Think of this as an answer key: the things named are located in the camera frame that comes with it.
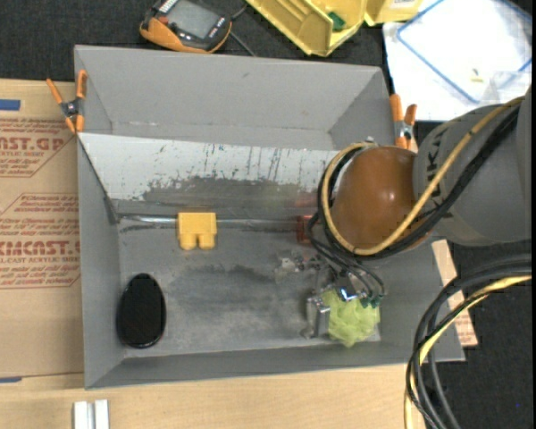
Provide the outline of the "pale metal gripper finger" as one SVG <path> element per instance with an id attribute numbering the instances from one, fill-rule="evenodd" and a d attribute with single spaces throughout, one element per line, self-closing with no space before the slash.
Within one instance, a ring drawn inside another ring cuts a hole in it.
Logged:
<path id="1" fill-rule="evenodd" d="M 306 337 L 317 338 L 326 335 L 329 331 L 331 308 L 322 298 L 313 295 L 306 300 Z"/>

